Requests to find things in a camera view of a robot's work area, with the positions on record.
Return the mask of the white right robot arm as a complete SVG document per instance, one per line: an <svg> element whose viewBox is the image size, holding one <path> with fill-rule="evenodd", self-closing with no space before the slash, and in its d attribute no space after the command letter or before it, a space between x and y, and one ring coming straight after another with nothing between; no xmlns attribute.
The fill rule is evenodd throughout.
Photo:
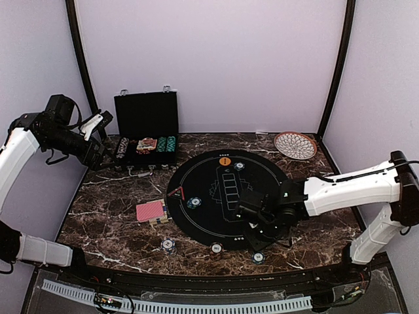
<svg viewBox="0 0 419 314"><path fill-rule="evenodd" d="M343 253L334 278L349 283L403 228L418 224L418 177L400 151L377 166L331 177L286 180L273 195L242 191L234 214L247 222L245 237L259 251L285 237L298 221L370 203L382 209Z"/></svg>

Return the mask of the red chip stack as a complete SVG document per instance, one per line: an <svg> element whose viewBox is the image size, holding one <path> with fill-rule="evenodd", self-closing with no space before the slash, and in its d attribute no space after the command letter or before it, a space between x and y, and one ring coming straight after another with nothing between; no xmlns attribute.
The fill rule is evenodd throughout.
<svg viewBox="0 0 419 314"><path fill-rule="evenodd" d="M220 260L223 257L223 245L221 243L212 243L209 247L209 251L211 259Z"/></svg>

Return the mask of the blue-green chip stack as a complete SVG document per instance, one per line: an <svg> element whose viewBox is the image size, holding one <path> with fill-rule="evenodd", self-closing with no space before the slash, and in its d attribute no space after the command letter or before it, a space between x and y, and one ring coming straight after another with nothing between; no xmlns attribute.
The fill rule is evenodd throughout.
<svg viewBox="0 0 419 314"><path fill-rule="evenodd" d="M262 252L255 252L251 256L251 261L256 265L264 264L265 260L266 256Z"/></svg>

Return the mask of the orange big blind button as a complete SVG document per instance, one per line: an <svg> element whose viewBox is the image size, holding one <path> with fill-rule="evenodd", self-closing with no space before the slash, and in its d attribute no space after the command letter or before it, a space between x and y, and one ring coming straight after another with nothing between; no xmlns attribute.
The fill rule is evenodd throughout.
<svg viewBox="0 0 419 314"><path fill-rule="evenodd" d="M231 164L231 159L229 157L224 156L219 159L219 163L222 166L229 166Z"/></svg>

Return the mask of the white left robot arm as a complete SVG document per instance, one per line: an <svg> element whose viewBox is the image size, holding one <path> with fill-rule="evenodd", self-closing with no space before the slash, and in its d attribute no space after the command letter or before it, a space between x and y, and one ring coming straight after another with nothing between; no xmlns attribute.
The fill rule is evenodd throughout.
<svg viewBox="0 0 419 314"><path fill-rule="evenodd" d="M72 99L56 94L50 97L44 111L23 114L12 122L1 147L1 201L6 200L20 172L38 150L63 154L57 160L48 158L48 165L75 156L91 170L105 167L103 157L109 151L92 134L102 131L113 117L107 111L97 110L87 119L78 117L72 124L73 111L78 110ZM21 260L67 268L67 275L78 285L87 285L92 280L92 270L82 263L82 250L27 235L4 222L1 223L1 260L10 265Z"/></svg>

